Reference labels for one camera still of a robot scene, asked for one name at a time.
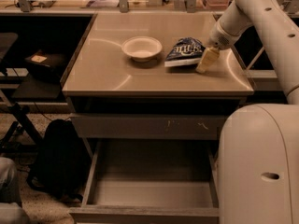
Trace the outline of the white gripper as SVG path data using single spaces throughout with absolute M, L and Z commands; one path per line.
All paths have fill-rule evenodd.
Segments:
M 196 71 L 200 74 L 216 62 L 220 56 L 220 50 L 229 49 L 240 37 L 240 27 L 237 21 L 227 21 L 219 18 L 209 33 L 209 38 L 202 58 L 196 67 Z

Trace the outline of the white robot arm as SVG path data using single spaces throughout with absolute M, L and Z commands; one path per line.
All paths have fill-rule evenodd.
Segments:
M 299 224 L 299 29 L 280 0 L 233 0 L 207 49 L 228 49 L 254 26 L 287 102 L 246 105 L 224 123 L 220 224 Z

